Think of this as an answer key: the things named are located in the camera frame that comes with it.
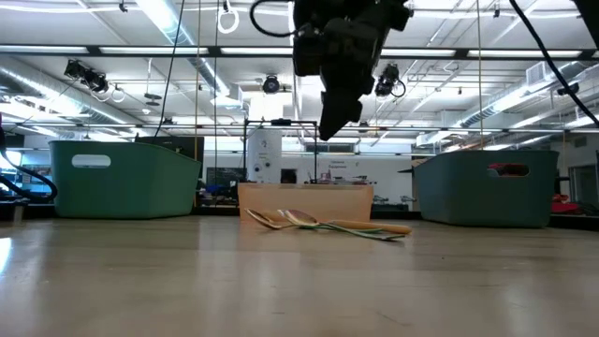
ceiling beam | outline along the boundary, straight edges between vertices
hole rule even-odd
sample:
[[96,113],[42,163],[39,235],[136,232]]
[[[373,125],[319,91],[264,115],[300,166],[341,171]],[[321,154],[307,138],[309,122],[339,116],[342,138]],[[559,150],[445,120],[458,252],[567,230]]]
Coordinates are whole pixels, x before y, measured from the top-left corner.
[[[175,58],[196,55],[198,46],[177,47]],[[215,58],[286,58],[292,56],[290,47],[199,47],[202,57]],[[0,54],[15,56],[66,56],[114,58],[170,58],[172,47],[165,46],[98,46],[98,45],[32,45],[0,44]],[[540,50],[535,49],[483,49],[468,48],[384,48],[382,60],[455,60],[477,61],[544,61]],[[556,61],[599,61],[597,50],[549,50]]]

utensil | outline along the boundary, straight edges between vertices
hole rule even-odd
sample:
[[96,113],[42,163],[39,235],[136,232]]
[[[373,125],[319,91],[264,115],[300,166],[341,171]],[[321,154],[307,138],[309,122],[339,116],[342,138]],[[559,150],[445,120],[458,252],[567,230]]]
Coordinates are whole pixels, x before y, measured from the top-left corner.
[[[318,222],[316,218],[308,213],[296,211],[296,210],[279,210],[281,215],[286,214],[285,218],[292,222],[290,219],[294,219],[296,222]],[[401,235],[408,235],[412,233],[412,229],[408,226],[397,226],[389,224],[375,224],[375,223],[364,223],[357,221],[348,220],[331,220],[327,224],[347,228],[347,229],[381,229],[390,233],[396,233]]]
[[254,220],[256,220],[260,225],[274,229],[280,230],[288,227],[295,227],[296,225],[288,224],[288,223],[279,223],[272,221],[268,216],[262,214],[261,212],[245,209],[245,212],[248,213]]
[[[297,225],[297,226],[302,226],[302,227],[330,228],[330,229],[335,229],[338,231],[346,232],[349,234],[353,234],[353,235],[359,236],[361,238],[385,241],[385,242],[393,242],[399,238],[405,237],[405,235],[377,236],[377,235],[372,235],[372,234],[366,233],[362,230],[352,230],[352,229],[340,227],[340,226],[337,226],[337,225],[334,225],[331,223],[321,223],[316,218],[312,217],[310,214],[307,214],[307,213],[301,212],[301,211],[297,211],[297,210],[279,210],[279,213],[282,216],[284,216],[285,219],[287,219],[290,223]],[[363,228],[363,229],[366,229],[366,230],[375,229],[377,232],[379,232],[381,230],[381,228],[375,228],[375,227]]]
[[[285,223],[281,223],[281,222],[276,222],[273,221],[270,216],[268,216],[266,213],[264,212],[258,212],[255,210],[250,210],[250,209],[245,209],[245,212],[247,212],[254,220],[256,220],[260,225],[269,228],[269,229],[274,229],[274,230],[281,230],[281,229],[285,229],[285,228],[289,228],[289,227],[298,227],[300,229],[329,229],[329,230],[335,230],[335,231],[347,231],[345,229],[338,229],[336,227],[327,227],[327,226],[317,226],[315,224],[310,224],[310,225],[296,225],[296,224],[289,224],[287,222]],[[360,230],[360,232],[362,233],[371,233],[371,234],[376,234],[376,233],[380,233],[381,229],[377,229],[377,228],[372,228],[372,229],[364,229],[364,230]]]

table surface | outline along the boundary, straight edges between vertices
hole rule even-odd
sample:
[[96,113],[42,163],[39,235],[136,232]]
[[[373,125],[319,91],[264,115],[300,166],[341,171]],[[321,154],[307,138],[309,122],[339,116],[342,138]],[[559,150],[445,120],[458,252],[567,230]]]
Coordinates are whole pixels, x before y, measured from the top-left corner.
[[0,229],[12,336],[597,336],[599,234],[406,223],[398,243],[234,217]]

teal storage bin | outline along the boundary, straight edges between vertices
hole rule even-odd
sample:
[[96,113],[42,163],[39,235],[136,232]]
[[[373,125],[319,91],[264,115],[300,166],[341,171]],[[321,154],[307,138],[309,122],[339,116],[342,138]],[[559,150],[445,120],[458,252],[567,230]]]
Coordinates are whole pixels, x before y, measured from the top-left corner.
[[187,215],[201,163],[142,143],[51,141],[58,215],[149,219]]
[[[545,227],[558,155],[552,151],[439,154],[415,169],[422,217],[458,226]],[[516,168],[518,174],[503,166]]]

basket handle hole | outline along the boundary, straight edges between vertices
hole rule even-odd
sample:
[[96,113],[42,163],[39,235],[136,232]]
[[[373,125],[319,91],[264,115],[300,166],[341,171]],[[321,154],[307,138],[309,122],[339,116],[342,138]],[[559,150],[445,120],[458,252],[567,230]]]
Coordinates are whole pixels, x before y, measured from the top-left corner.
[[531,173],[528,166],[524,164],[491,164],[487,168],[487,174],[491,178],[522,178]]
[[77,169],[107,169],[110,167],[110,157],[104,154],[75,154],[71,164]]

